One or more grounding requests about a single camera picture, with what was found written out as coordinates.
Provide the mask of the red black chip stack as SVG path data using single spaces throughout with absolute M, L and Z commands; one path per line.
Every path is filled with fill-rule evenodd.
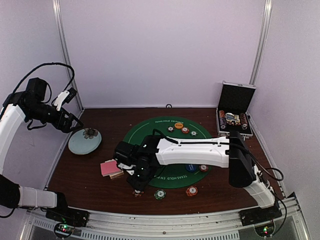
M 141 197 L 141 196 L 144 194 L 144 192 L 143 192 L 143 191 L 134 190 L 134 191 L 132 192 L 132 194 L 133 194 L 134 197 L 139 198 L 139 197 Z

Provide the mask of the green chip stack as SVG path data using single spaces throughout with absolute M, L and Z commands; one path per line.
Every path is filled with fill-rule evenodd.
M 163 189 L 158 189 L 158 190 L 155 191 L 155 193 L 154 193 L 153 196 L 154 196 L 154 198 L 155 198 L 156 200 L 162 200 L 162 199 L 164 199 L 165 196 L 166 196 L 166 191 L 163 190 Z

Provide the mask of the red-backed playing card deck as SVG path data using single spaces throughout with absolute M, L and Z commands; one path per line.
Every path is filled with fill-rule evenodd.
M 115 160 L 106 161 L 100 164 L 100 171 L 103 177 L 115 174 L 119 171 Z

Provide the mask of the blue small blind button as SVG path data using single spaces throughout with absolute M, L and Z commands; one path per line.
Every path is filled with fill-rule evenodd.
M 185 165 L 185 169 L 190 172 L 190 173 L 193 173 L 197 170 L 197 166 L 196 165 L 193 165 L 193 164 L 186 164 Z

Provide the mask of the orange chip stack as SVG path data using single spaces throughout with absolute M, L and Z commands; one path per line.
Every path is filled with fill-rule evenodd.
M 189 186 L 186 191 L 185 191 L 186 195 L 188 197 L 194 197 L 198 194 L 198 188 L 196 186 Z

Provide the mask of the orange big blind button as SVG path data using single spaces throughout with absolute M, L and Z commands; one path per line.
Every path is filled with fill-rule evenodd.
M 175 127 L 176 129 L 182 129 L 182 128 L 184 127 L 184 124 L 183 124 L 182 122 L 176 122 L 176 123 L 174 124 L 174 127 Z

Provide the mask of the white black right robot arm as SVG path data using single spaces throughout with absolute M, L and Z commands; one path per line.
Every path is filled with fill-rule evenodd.
M 218 138 L 174 138 L 154 129 L 141 144 L 121 142 L 115 156 L 126 166 L 129 184 L 135 194 L 145 190 L 161 167 L 191 164 L 228 169 L 229 184 L 244 189 L 257 203 L 256 216 L 268 220 L 275 212 L 277 199 L 271 183 L 263 177 L 263 167 L 249 151 L 238 132 Z

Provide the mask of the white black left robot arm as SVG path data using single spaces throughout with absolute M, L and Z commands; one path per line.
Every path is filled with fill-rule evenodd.
M 81 129 L 84 124 L 63 107 L 68 91 L 59 94 L 54 105 L 48 105 L 35 97 L 35 94 L 23 91 L 11 93 L 0 112 L 0 172 L 3 173 L 6 156 L 13 138 L 21 123 L 38 120 L 43 126 L 52 124 L 63 133 L 71 133 Z M 61 222 L 72 218 L 72 211 L 68 207 L 62 192 L 52 192 L 23 187 L 5 176 L 0 176 L 0 205 L 8 209 L 16 208 L 50 208 L 55 217 Z

